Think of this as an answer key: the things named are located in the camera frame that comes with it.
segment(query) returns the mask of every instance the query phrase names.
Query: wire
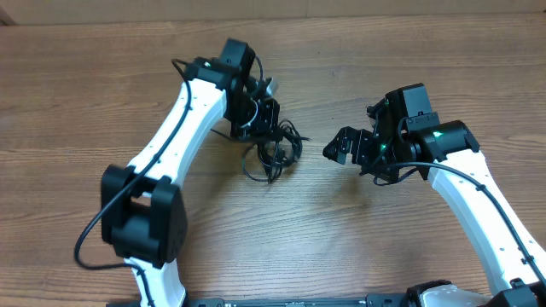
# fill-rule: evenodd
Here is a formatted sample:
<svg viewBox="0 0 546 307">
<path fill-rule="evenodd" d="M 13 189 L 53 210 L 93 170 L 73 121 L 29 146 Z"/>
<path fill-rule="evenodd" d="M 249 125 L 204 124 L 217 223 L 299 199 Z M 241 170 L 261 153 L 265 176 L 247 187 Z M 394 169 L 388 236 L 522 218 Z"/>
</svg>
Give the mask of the wire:
<svg viewBox="0 0 546 307">
<path fill-rule="evenodd" d="M 241 166 L 242 166 L 242 172 L 245 174 L 248 178 L 256 181 L 256 182 L 267 182 L 267 183 L 273 183 L 276 179 L 278 179 L 282 174 L 282 169 L 284 167 L 289 167 L 293 163 L 298 162 L 299 157 L 301 156 L 301 152 L 303 150 L 303 143 L 302 141 L 309 141 L 310 139 L 308 137 L 301 136 L 296 128 L 294 127 L 293 123 L 288 120 L 284 119 L 282 120 L 279 125 L 277 126 L 276 130 L 268 135 L 264 135 L 263 137 L 259 138 L 247 138 L 243 140 L 239 140 L 230 136 L 225 135 L 224 133 L 211 129 L 212 132 L 220 135 L 221 137 L 225 138 L 228 141 L 231 142 L 241 142 L 241 143 L 251 143 L 249 147 L 243 151 L 241 156 Z M 292 154 L 290 156 L 286 155 L 286 152 L 281 149 L 281 140 L 275 140 L 272 141 L 272 137 L 276 134 L 280 134 L 282 138 L 287 139 L 287 141 L 290 142 L 292 146 Z M 275 151 L 273 153 L 273 156 L 270 156 L 268 154 L 268 148 L 267 145 L 271 142 L 275 143 Z M 267 179 L 262 178 L 256 178 L 250 175 L 247 171 L 247 156 L 248 153 L 254 148 L 257 147 L 257 155 L 260 163 L 264 167 L 265 174 L 267 175 Z"/>
<path fill-rule="evenodd" d="M 254 112 L 254 116 L 250 120 L 248 120 L 248 122 L 246 124 L 241 126 L 242 129 L 250 127 L 250 125 L 253 123 L 253 121 L 258 116 L 258 103 L 254 99 L 251 99 L 251 100 L 252 100 L 252 102 L 254 102 L 254 106 L 256 107 L 256 111 Z"/>
<path fill-rule="evenodd" d="M 379 102 L 379 104 L 381 104 L 381 103 L 384 102 L 384 101 L 385 101 L 385 98 L 381 99 L 381 101 Z M 379 109 L 375 110 L 375 112 L 374 112 L 374 114 L 373 114 L 374 117 L 373 117 L 372 119 L 375 120 L 375 122 L 374 122 L 374 130 L 372 131 L 372 137 L 373 137 L 373 138 L 376 138 L 376 137 L 378 136 L 378 134 L 377 134 L 377 129 L 379 128 L 379 116 L 380 116 L 381 112 L 383 112 L 383 110 L 384 110 L 383 107 L 382 107 L 382 108 L 379 108 Z"/>
<path fill-rule="evenodd" d="M 264 81 L 264 67 L 262 66 L 262 61 L 259 59 L 259 56 L 256 55 L 256 62 L 259 66 L 259 81 Z"/>
<path fill-rule="evenodd" d="M 92 264 L 86 264 L 84 263 L 80 257 L 79 252 L 80 249 L 84 243 L 85 238 L 89 234 L 89 232 L 95 227 L 95 225 L 101 220 L 102 216 L 108 211 L 110 211 L 114 205 L 118 203 L 118 201 L 127 195 L 129 195 L 132 191 L 132 189 L 135 187 L 135 185 L 146 175 L 146 173 L 157 163 L 161 157 L 161 155 L 165 152 L 169 144 L 171 143 L 172 139 L 175 137 L 175 135 L 180 130 L 180 127 L 182 126 L 182 123 L 186 119 L 186 116 L 188 116 L 189 109 L 191 107 L 191 88 L 189 86 L 189 81 L 186 79 L 184 72 L 180 68 L 180 66 L 177 63 L 185 64 L 186 62 L 173 59 L 171 60 L 172 65 L 177 69 L 178 73 L 180 73 L 180 76 L 183 78 L 183 82 L 186 84 L 186 90 L 188 91 L 188 102 L 186 102 L 186 106 L 184 108 L 182 117 L 178 120 L 177 125 L 172 130 L 171 134 L 167 137 L 161 148 L 157 151 L 157 153 L 154 154 L 154 157 L 150 160 L 150 162 L 140 171 L 127 185 L 124 186 L 124 188 L 121 189 L 96 215 L 91 219 L 91 221 L 87 224 L 84 231 L 82 231 L 81 235 L 79 236 L 78 240 L 76 241 L 76 245 L 74 246 L 74 260 L 76 263 L 84 268 L 84 269 L 90 269 L 90 270 L 101 270 L 101 269 L 117 269 L 117 268 L 133 268 L 136 270 L 136 274 L 140 275 L 142 278 L 142 284 L 144 285 L 144 292 L 146 293 L 146 298 L 148 300 L 148 306 L 155 307 L 154 301 L 152 300 L 152 295 L 150 293 L 148 279 L 146 278 L 146 275 L 144 273 L 144 270 L 136 265 L 136 264 L 102 264 L 102 265 L 92 265 Z"/>
<path fill-rule="evenodd" d="M 517 231 L 515 230 L 514 225 L 510 221 L 508 215 L 503 210 L 501 204 L 498 202 L 498 200 L 493 196 L 493 194 L 487 189 L 487 187 L 484 184 L 481 184 L 478 180 L 474 179 L 473 177 L 465 174 L 462 171 L 459 171 L 457 169 L 454 169 L 453 167 L 449 167 L 446 165 L 436 164 L 436 163 L 430 163 L 430 162 L 401 162 L 401 163 L 394 163 L 390 165 L 380 165 L 376 168 L 379 169 L 390 169 L 390 168 L 404 168 L 404 167 L 433 167 L 438 168 L 440 170 L 449 171 L 455 175 L 458 175 L 459 177 L 471 182 L 473 185 L 476 186 L 476 190 L 482 191 L 485 196 L 493 203 L 495 208 L 497 209 L 499 215 L 501 216 L 504 223 L 506 223 L 506 226 L 508 228 L 508 231 L 510 234 L 514 237 L 514 240 L 516 244 L 518 245 L 518 248 L 521 250 L 521 253 L 523 253 L 523 257 L 527 264 L 531 266 L 531 269 L 537 276 L 537 278 L 540 280 L 540 282 L 543 284 L 544 287 L 546 287 L 546 279 L 544 278 L 543 274 L 541 273 L 540 269 L 538 269 L 537 264 L 535 263 L 534 257 L 529 254 L 529 251 L 527 251 L 526 246 L 523 244 L 523 241 L 521 240 L 520 236 L 518 235 Z"/>
<path fill-rule="evenodd" d="M 391 184 L 396 184 L 396 183 L 401 183 L 404 179 L 406 179 L 407 177 L 411 176 L 413 173 L 415 173 L 417 171 L 417 169 L 411 169 L 409 171 L 407 171 L 405 174 L 403 174 L 402 176 L 400 176 L 397 180 L 393 181 L 393 182 L 385 182 L 385 183 L 378 183 L 377 182 L 377 179 L 379 179 L 379 176 L 375 176 L 374 177 L 374 184 L 376 186 L 379 186 L 379 187 L 385 187 L 387 185 L 391 185 Z"/>
<path fill-rule="evenodd" d="M 366 166 L 366 169 L 367 170 L 373 170 L 375 165 L 377 165 L 377 163 L 379 163 L 379 161 L 381 161 L 381 159 L 383 158 L 383 156 L 385 155 L 386 151 L 391 147 L 391 143 L 392 143 L 392 138 L 388 139 L 386 141 L 386 144 L 385 144 L 385 147 L 383 147 L 379 154 L 377 155 L 377 158 L 375 158 L 374 162 L 372 162 L 372 164 L 370 164 L 369 166 Z M 366 174 L 369 174 L 369 171 L 362 171 L 360 173 L 360 176 L 364 176 Z"/>
<path fill-rule="evenodd" d="M 396 129 L 396 134 L 398 135 L 398 140 L 400 142 L 404 142 L 404 139 L 402 138 L 402 125 L 404 124 L 404 121 L 406 119 L 408 119 L 408 117 L 404 116 L 398 121 L 398 128 Z"/>
</svg>

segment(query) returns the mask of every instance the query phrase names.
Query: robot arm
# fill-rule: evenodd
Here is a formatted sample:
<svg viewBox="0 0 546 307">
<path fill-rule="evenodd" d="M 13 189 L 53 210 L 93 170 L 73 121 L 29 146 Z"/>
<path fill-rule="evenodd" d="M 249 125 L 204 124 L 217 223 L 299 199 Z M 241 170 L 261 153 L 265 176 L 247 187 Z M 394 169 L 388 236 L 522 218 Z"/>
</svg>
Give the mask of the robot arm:
<svg viewBox="0 0 546 307">
<path fill-rule="evenodd" d="M 173 65 L 188 82 L 182 84 L 171 112 L 127 167 L 110 165 L 104 172 L 102 239 L 133 268 L 142 296 L 140 303 L 123 306 L 180 307 L 185 300 L 176 261 L 188 228 L 181 190 L 208 131 L 224 117 L 231 122 L 230 135 L 235 139 L 280 141 L 279 105 L 272 98 L 275 84 L 270 78 L 256 80 L 250 76 L 254 58 L 246 43 L 229 39 L 217 59 L 196 58 L 193 63 L 174 60 Z M 185 72 L 177 62 L 186 66 Z M 165 151 L 157 159 L 164 144 Z M 143 171 L 144 176 L 135 182 Z M 133 184 L 130 192 L 120 197 L 129 184 Z M 140 197 L 150 198 L 151 205 L 137 203 Z"/>
<path fill-rule="evenodd" d="M 436 163 L 463 171 L 484 184 L 502 206 L 526 249 L 534 257 L 537 267 L 546 272 L 544 249 L 531 237 L 502 195 L 481 152 L 475 153 L 466 149 L 449 153 L 446 160 Z M 478 253 L 493 295 L 512 288 L 512 283 L 517 279 L 521 279 L 527 285 L 539 281 L 526 263 L 507 224 L 485 194 L 477 190 L 472 183 L 440 169 L 431 168 L 428 181 L 442 195 L 461 223 L 474 250 Z"/>
<path fill-rule="evenodd" d="M 527 287 L 526 295 L 518 295 L 521 300 L 507 301 L 507 305 L 523 306 L 524 301 L 536 304 L 535 295 L 546 299 L 542 273 L 546 272 L 544 250 L 531 237 L 493 181 L 479 144 L 467 126 L 460 121 L 440 124 L 423 84 L 386 94 L 377 105 L 368 107 L 368 116 L 372 119 L 373 131 L 345 127 L 322 154 L 344 164 L 346 155 L 351 153 L 352 163 L 362 166 L 361 175 L 372 174 L 374 182 L 381 178 L 387 181 L 386 184 L 400 182 L 406 177 L 400 176 L 400 167 L 396 165 L 417 166 L 422 178 L 428 180 L 448 203 L 478 253 L 491 293 L 496 295 L 491 302 L 509 297 L 506 293 L 510 291 L 523 293 L 524 287 Z M 440 165 L 461 171 L 467 178 L 437 168 Z M 500 208 L 485 195 L 484 189 L 497 200 Z M 530 285 L 540 286 L 532 287 L 535 294 L 529 291 Z M 428 296 L 422 294 L 426 292 L 419 294 L 422 306 L 464 305 L 459 301 L 448 304 L 447 298 L 439 300 L 438 292 Z"/>
</svg>

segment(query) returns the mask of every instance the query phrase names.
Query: tangled cable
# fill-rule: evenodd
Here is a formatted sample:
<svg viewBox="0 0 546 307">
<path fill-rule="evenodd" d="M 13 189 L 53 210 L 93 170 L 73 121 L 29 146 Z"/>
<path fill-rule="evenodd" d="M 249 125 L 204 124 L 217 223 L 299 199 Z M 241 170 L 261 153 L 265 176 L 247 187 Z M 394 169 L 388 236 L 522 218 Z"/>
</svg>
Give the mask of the tangled cable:
<svg viewBox="0 0 546 307">
<path fill-rule="evenodd" d="M 301 136 L 293 123 L 288 119 L 283 119 L 272 133 L 262 135 L 261 137 L 250 137 L 246 140 L 238 140 L 226 136 L 224 133 L 214 129 L 212 129 L 212 132 L 232 142 L 250 142 L 251 145 L 245 149 L 241 157 L 242 172 L 254 181 L 267 183 L 273 183 L 278 179 L 281 176 L 284 167 L 289 167 L 298 162 L 303 150 L 302 141 L 310 140 L 308 137 Z M 282 148 L 282 139 L 286 139 L 290 142 L 291 153 L 287 154 L 286 150 Z M 268 148 L 268 145 L 271 143 L 274 144 L 273 155 L 269 153 Z M 267 178 L 256 178 L 247 171 L 247 155 L 255 146 L 257 147 L 258 159 L 264 167 Z"/>
</svg>

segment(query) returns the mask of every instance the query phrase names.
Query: white arm link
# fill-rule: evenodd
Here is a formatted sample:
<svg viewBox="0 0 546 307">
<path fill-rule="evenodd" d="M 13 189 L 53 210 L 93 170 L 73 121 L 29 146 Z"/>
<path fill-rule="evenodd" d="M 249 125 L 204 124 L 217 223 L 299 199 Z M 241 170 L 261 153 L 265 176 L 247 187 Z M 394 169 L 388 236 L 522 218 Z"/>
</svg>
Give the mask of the white arm link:
<svg viewBox="0 0 546 307">
<path fill-rule="evenodd" d="M 189 81 L 189 85 L 193 96 L 191 110 L 171 144 L 161 155 L 160 161 L 146 174 L 146 177 L 158 180 L 163 176 L 168 176 L 180 188 L 182 188 L 189 165 L 205 140 L 206 134 L 224 116 L 227 106 L 225 90 L 218 90 L 215 84 L 194 79 Z M 177 103 L 167 115 L 152 141 L 129 163 L 128 166 L 135 166 L 135 173 L 141 171 L 148 164 L 171 134 L 182 117 L 187 99 L 188 91 L 186 84 L 183 83 Z"/>
<path fill-rule="evenodd" d="M 463 150 L 448 154 L 447 160 L 440 164 L 462 171 L 487 187 L 501 204 L 529 253 L 536 259 L 538 268 L 546 273 L 544 250 L 531 237 L 495 184 L 484 155 L 470 149 Z M 430 169 L 428 180 L 455 213 L 478 253 L 493 295 L 511 288 L 510 281 L 515 278 L 526 284 L 537 281 L 531 267 L 522 263 L 523 254 L 498 210 L 484 193 L 459 176 L 436 168 Z"/>
<path fill-rule="evenodd" d="M 193 96 L 191 109 L 180 130 L 161 155 L 160 160 L 146 174 L 146 177 L 157 180 L 163 176 L 168 176 L 172 183 L 180 188 L 182 188 L 191 161 L 194 159 L 203 140 L 205 140 L 206 134 L 224 116 L 227 106 L 225 90 L 218 90 L 215 84 L 199 79 L 189 81 L 189 84 Z M 135 173 L 140 172 L 165 143 L 178 120 L 182 117 L 187 100 L 188 91 L 186 90 L 186 84 L 183 83 L 177 103 L 165 119 L 165 122 L 152 138 L 152 141 L 129 163 L 128 166 L 135 166 Z M 137 258 L 126 258 L 125 262 L 137 264 L 144 270 L 148 279 L 151 299 L 156 307 L 182 306 L 186 290 L 178 277 L 176 259 L 169 264 L 164 264 L 161 269 L 156 269 L 151 263 Z M 148 299 L 142 278 L 137 275 L 135 269 L 133 269 L 133 275 L 140 290 L 141 307 L 148 307 Z"/>
</svg>

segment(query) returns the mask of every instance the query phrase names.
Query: wooden table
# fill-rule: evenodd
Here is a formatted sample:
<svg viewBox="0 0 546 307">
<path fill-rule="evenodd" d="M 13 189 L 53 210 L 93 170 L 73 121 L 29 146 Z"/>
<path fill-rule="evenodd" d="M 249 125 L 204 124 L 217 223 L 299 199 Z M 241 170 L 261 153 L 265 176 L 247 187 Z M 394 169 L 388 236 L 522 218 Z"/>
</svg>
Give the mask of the wooden table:
<svg viewBox="0 0 546 307">
<path fill-rule="evenodd" d="M 190 233 L 178 263 L 192 297 L 360 296 L 434 279 L 487 293 L 428 182 L 379 188 L 356 165 L 322 157 L 339 128 L 369 129 L 367 105 L 419 82 L 443 121 L 472 130 L 546 245 L 546 14 L 2 27 L 0 305 L 138 296 L 126 269 L 77 267 L 73 244 L 99 208 L 102 172 L 138 154 L 175 101 L 169 60 L 217 56 L 227 37 L 257 50 L 280 80 L 282 117 L 312 141 L 268 186 L 241 174 L 244 145 L 207 137 L 183 190 Z M 83 253 L 120 260 L 99 231 Z"/>
</svg>

